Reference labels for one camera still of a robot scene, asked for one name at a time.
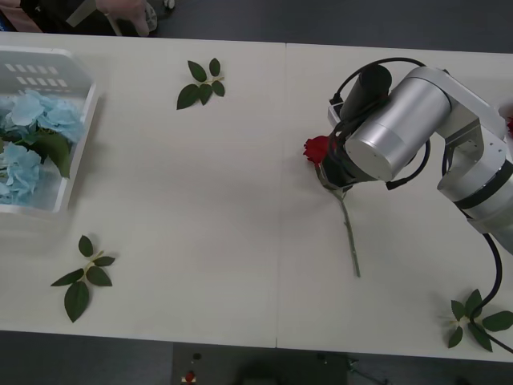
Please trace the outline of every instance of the small red object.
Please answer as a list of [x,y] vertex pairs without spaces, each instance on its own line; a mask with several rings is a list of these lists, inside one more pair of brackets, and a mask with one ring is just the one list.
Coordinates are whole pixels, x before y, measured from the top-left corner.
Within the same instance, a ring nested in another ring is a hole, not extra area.
[[305,143],[303,155],[316,166],[322,163],[328,153],[328,136],[318,136],[308,139]]
[[194,381],[194,379],[196,378],[196,375],[194,374],[193,371],[189,371],[186,375],[185,375],[185,381],[187,383],[192,383],[192,381]]

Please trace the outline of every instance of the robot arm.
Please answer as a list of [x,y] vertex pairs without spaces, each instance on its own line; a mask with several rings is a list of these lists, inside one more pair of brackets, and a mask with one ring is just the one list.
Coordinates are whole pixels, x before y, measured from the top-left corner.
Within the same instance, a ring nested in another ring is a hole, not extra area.
[[[366,82],[366,78],[386,78],[380,68],[365,69],[344,105],[338,106],[340,110],[337,105],[330,108],[334,127],[343,126],[348,116],[352,119],[379,95],[383,99],[384,90],[388,94],[388,79],[382,83],[373,79],[370,86]],[[466,214],[476,230],[492,234],[513,254],[513,164],[504,141],[507,128],[485,101],[445,71],[420,67],[357,124],[350,131],[341,130],[337,162],[323,162],[327,180],[338,188],[368,180],[389,182],[438,133],[446,141],[444,164],[450,166],[438,190]]]

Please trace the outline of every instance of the black wire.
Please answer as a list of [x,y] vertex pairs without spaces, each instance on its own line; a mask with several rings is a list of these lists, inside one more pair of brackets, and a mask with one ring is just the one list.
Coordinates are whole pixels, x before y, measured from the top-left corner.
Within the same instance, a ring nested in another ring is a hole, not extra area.
[[[450,163],[450,162],[448,162],[447,153],[446,153],[446,151],[444,151],[444,153],[443,153],[443,160],[442,160],[442,175],[443,176],[445,176],[447,174],[447,163]],[[467,219],[471,219],[471,217],[467,213],[465,213],[463,211],[462,211],[462,213],[465,215],[465,217]],[[500,285],[503,282],[503,262],[500,259],[499,250],[497,249],[497,246],[495,245],[495,242],[491,238],[490,234],[483,234],[483,237],[484,237],[484,239],[487,240],[487,243],[490,246],[491,252],[492,252],[492,254],[494,256],[494,261],[495,261],[495,282],[494,282],[493,287],[491,288],[490,293],[481,301],[481,303],[479,303],[479,305],[476,306],[476,308],[474,310],[472,310],[471,317],[470,317],[471,325],[478,331],[478,333],[486,336],[488,339],[490,339],[491,341],[495,342],[497,345],[502,347],[505,351],[509,351],[510,353],[513,354],[513,349],[511,349],[505,343],[500,342],[497,338],[489,335],[484,330],[484,328],[479,326],[479,325],[477,325],[475,323],[475,320],[474,320],[474,318],[477,316],[477,313],[480,310],[482,310],[484,306],[488,305],[488,303],[490,303],[492,299],[495,298],[495,296],[499,292]]]
[[399,180],[394,180],[392,182],[386,182],[386,188],[390,190],[393,190],[397,187],[401,187],[404,184],[408,183],[409,181],[415,179],[417,176],[420,175],[422,170],[426,167],[428,160],[430,159],[431,154],[431,141],[428,139],[426,142],[426,151],[424,152],[424,158],[422,159],[422,163],[418,168],[415,170],[413,174],[410,176],[407,176],[406,178],[402,178]]
[[366,64],[365,66],[363,66],[362,68],[360,68],[359,70],[356,70],[349,78],[347,78],[345,80],[344,83],[342,83],[342,85],[338,88],[337,92],[335,93],[335,95],[333,96],[333,99],[337,99],[337,98],[340,98],[340,93],[342,92],[342,89],[352,80],[354,79],[358,74],[360,74],[360,72],[362,72],[363,70],[365,70],[367,67],[371,67],[371,66],[377,66],[378,64],[385,64],[385,63],[392,63],[392,62],[406,62],[406,63],[412,63],[412,64],[416,64],[418,65],[419,67],[425,67],[426,64],[422,63],[422,62],[419,62],[418,60],[415,60],[415,59],[410,59],[410,58],[388,58],[388,59],[380,59],[380,60],[376,60],[375,62],[372,62],[372,63],[369,63],[369,64]]
[[[406,63],[412,63],[412,64],[416,64],[417,66],[419,67],[425,67],[426,64],[422,63],[422,62],[419,62],[418,60],[415,60],[415,59],[410,59],[410,58],[400,58],[400,57],[397,57],[397,58],[387,58],[387,59],[380,59],[380,60],[376,60],[375,62],[372,62],[372,63],[369,63],[369,64],[366,64],[365,66],[363,66],[362,68],[356,70],[353,74],[351,74],[351,76],[349,78],[347,78],[344,83],[342,83],[342,85],[338,88],[337,92],[335,92],[335,95],[333,96],[333,98],[330,100],[331,104],[336,104],[336,103],[342,103],[342,98],[340,97],[340,93],[342,92],[342,89],[353,79],[355,78],[356,76],[358,76],[358,74],[360,74],[360,72],[362,72],[363,70],[365,70],[367,67],[371,67],[371,66],[376,66],[378,64],[384,64],[384,63],[392,63],[392,62],[406,62]],[[367,107],[364,107],[363,109],[363,112],[360,113],[357,117],[355,117],[354,119],[352,119],[350,122],[348,123],[342,123],[340,122],[339,124],[337,124],[337,126],[335,126],[335,129],[333,130],[333,132],[331,133],[331,135],[329,136],[329,142],[328,142],[328,155],[329,157],[338,165],[340,166],[343,166],[343,163],[342,163],[342,160],[337,156],[336,152],[333,150],[333,142],[337,142],[336,143],[336,148],[340,148],[340,147],[343,147],[343,145],[345,144],[345,139],[346,137],[352,133],[352,129],[351,129],[351,126],[353,125],[353,123],[355,121],[358,120],[358,118],[361,118],[362,116],[364,116],[366,114],[367,111],[373,111],[374,108],[376,106],[373,106],[373,104],[367,106]],[[393,190],[397,187],[400,187],[406,183],[408,183],[409,181],[413,180],[414,178],[416,178],[423,170],[424,168],[426,167],[427,165],[427,162],[428,160],[430,159],[430,153],[431,153],[431,142],[428,140],[426,142],[426,152],[424,153],[424,159],[422,160],[422,163],[420,164],[420,166],[417,168],[417,170],[415,170],[415,172],[413,174],[411,174],[410,176],[406,177],[406,178],[403,178],[403,179],[400,179],[400,180],[396,180],[396,181],[392,181],[392,182],[388,182],[386,183],[386,187],[389,189],[389,190]]]

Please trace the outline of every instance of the white plastic basket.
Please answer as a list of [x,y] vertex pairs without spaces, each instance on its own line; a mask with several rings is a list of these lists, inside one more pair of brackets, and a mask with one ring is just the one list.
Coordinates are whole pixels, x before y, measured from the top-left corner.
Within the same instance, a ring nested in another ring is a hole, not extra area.
[[0,95],[17,95],[26,89],[66,99],[76,105],[82,112],[85,134],[71,150],[69,179],[62,178],[55,165],[46,160],[43,169],[49,177],[38,185],[32,206],[0,205],[0,213],[54,219],[67,210],[99,95],[90,73],[68,51],[0,46]]

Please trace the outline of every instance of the green leaf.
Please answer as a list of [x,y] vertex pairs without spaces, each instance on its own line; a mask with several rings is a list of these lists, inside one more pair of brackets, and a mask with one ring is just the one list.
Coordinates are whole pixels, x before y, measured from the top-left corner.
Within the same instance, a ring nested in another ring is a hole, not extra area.
[[63,178],[70,177],[70,145],[67,139],[59,134],[39,133],[37,140],[30,146],[42,158],[48,156],[55,163]]
[[66,274],[64,277],[58,279],[51,285],[52,286],[71,285],[72,283],[77,282],[81,277],[83,277],[83,269],[78,269],[78,270],[72,271],[69,274]]
[[485,334],[483,334],[484,329],[480,325],[474,326],[471,323],[469,323],[468,330],[472,333],[474,339],[477,341],[479,345],[484,347],[487,351],[494,351],[491,347],[490,339],[488,339],[488,337]]
[[501,311],[483,319],[483,326],[489,331],[508,330],[513,325],[513,313]]
[[87,280],[97,286],[112,286],[112,281],[101,267],[92,266],[86,273]]
[[201,84],[200,86],[200,100],[201,104],[205,105],[210,96],[212,95],[212,86],[210,84]]
[[178,95],[178,102],[176,103],[177,110],[191,107],[200,98],[200,88],[195,84],[189,84],[184,87]]
[[[479,289],[476,289],[472,292],[471,296],[467,299],[467,303],[465,303],[465,314],[468,318],[471,317],[472,311],[478,307],[483,300],[481,299],[481,293],[479,293]],[[475,317],[481,315],[481,309],[475,314]]]
[[210,69],[210,73],[212,74],[212,76],[219,76],[219,74],[221,73],[221,64],[219,63],[219,60],[217,60],[216,58],[210,61],[208,68]]
[[75,322],[82,315],[89,305],[89,289],[87,285],[80,281],[75,282],[69,287],[64,296],[64,307],[67,316],[72,322]]
[[224,85],[219,80],[216,80],[214,83],[212,83],[212,89],[218,96],[224,96]]
[[461,326],[458,326],[458,328],[454,331],[454,333],[449,338],[449,343],[447,344],[447,347],[449,347],[449,349],[451,347],[455,347],[462,341],[462,338],[463,338],[463,329]]
[[200,64],[194,63],[190,60],[187,64],[189,65],[189,70],[191,71],[191,75],[194,79],[200,83],[207,81],[207,73]]
[[98,259],[95,259],[95,265],[97,266],[110,266],[114,263],[113,257],[100,257]]
[[90,257],[93,255],[93,244],[91,243],[91,240],[85,235],[80,237],[79,250],[84,257]]
[[452,314],[456,317],[456,320],[459,321],[465,315],[465,306],[458,301],[451,301],[450,308],[452,309]]

